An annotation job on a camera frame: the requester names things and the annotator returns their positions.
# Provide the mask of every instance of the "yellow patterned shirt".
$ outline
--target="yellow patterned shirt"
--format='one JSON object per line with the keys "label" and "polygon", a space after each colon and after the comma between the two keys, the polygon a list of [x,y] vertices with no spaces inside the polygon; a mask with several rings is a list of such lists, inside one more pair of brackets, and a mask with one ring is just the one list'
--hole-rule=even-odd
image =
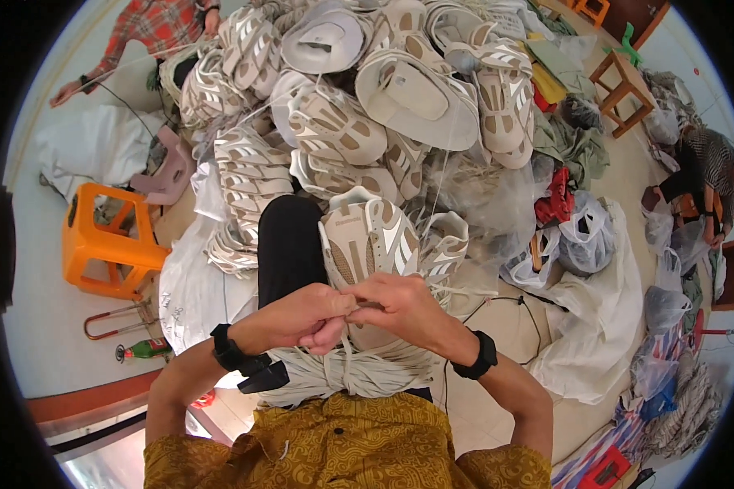
{"label": "yellow patterned shirt", "polygon": [[231,447],[188,435],[147,445],[144,487],[551,487],[548,459],[528,447],[477,450],[455,461],[448,418],[411,394],[334,394],[254,417]]}

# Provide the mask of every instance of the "bottle label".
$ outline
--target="bottle label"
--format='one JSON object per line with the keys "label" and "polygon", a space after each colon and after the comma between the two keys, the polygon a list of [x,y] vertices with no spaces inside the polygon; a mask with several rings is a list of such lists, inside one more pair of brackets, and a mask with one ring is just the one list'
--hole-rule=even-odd
{"label": "bottle label", "polygon": [[166,344],[166,339],[150,338],[149,347],[152,348],[153,350],[162,350],[163,348],[167,348],[168,345]]}

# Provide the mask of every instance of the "reebok logo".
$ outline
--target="reebok logo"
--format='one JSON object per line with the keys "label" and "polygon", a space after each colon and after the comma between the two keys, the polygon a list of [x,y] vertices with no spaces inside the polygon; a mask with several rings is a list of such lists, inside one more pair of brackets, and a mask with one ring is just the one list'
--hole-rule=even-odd
{"label": "reebok logo", "polygon": [[334,225],[342,226],[343,224],[348,224],[349,222],[358,222],[360,220],[362,220],[362,218],[360,218],[359,216],[356,216],[355,218],[351,218],[351,219],[338,220],[336,223],[334,223]]}

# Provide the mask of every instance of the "striped shirt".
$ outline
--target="striped shirt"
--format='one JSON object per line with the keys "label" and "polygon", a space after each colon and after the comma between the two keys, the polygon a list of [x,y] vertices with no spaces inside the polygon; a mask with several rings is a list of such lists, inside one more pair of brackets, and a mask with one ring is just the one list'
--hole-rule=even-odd
{"label": "striped shirt", "polygon": [[[203,17],[197,13],[219,8],[220,0],[131,0],[114,23],[101,63],[85,76],[93,80],[117,68],[131,39],[144,44],[151,55],[195,42],[204,31]],[[161,53],[156,58],[173,54]]]}
{"label": "striped shirt", "polygon": [[721,133],[698,128],[683,136],[683,143],[696,155],[705,184],[712,187],[723,204],[723,223],[734,223],[734,145]]}

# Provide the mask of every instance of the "floor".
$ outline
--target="floor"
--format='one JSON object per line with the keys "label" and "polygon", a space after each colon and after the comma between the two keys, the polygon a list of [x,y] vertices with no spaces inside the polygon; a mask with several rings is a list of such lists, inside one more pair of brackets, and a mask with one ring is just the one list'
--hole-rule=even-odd
{"label": "floor", "polygon": [[[616,47],[619,44],[605,31],[595,32],[587,20],[573,14],[565,5],[560,4],[559,11],[580,35],[598,35],[599,40],[593,53],[584,62],[585,72],[592,73],[606,56],[601,48]],[[614,83],[616,79],[614,67],[611,72],[607,71],[604,75],[607,83]],[[621,101],[617,108],[623,117],[633,112],[627,99]],[[610,136],[616,125],[611,121],[607,121],[606,124],[609,135],[605,138],[605,144],[610,154],[611,166],[607,168],[604,178],[593,181],[592,192],[596,196],[608,196],[622,206],[628,221],[628,234],[639,266],[642,286],[646,289],[654,281],[656,264],[655,256],[648,250],[644,239],[644,218],[639,210],[639,197],[647,185],[662,181],[665,174],[650,157],[641,124],[637,124],[618,140]],[[164,210],[163,217],[156,223],[156,234],[160,244],[170,246],[172,240],[178,238],[192,223],[195,218],[192,211],[194,201],[195,196],[188,188],[180,202]],[[555,276],[559,279],[560,275],[562,271],[556,270],[553,272],[553,279]],[[704,304],[709,304],[709,298],[712,296],[707,282],[706,279],[702,280]],[[518,289],[502,281],[498,283],[495,280],[494,286],[499,288],[503,297],[516,297],[520,293]],[[476,298],[470,300],[469,304],[461,304],[460,307],[472,310],[478,304],[479,299]],[[528,299],[528,305],[540,329],[542,337],[540,346],[528,312],[509,300],[492,301],[480,308],[467,324],[470,328],[480,329],[495,338],[499,351],[504,355],[516,361],[526,361],[536,353],[538,347],[542,349],[550,341],[544,304],[531,298]],[[708,306],[705,306],[705,309],[709,314]],[[643,338],[643,331],[643,325],[637,329],[628,357],[638,348]],[[446,376],[447,396],[442,368],[440,375],[436,377],[432,386],[433,397],[436,405],[443,409],[448,408],[457,455],[473,449],[496,447],[510,442],[513,419],[477,383],[461,379],[449,367]],[[629,377],[626,373],[621,382],[598,405],[584,405],[571,399],[555,398],[553,464],[571,454],[598,428],[611,420],[617,398],[628,385]],[[255,395],[244,395],[237,390],[217,390],[215,403],[206,407],[204,411],[226,435],[233,439],[253,425],[253,408],[256,402]]]}

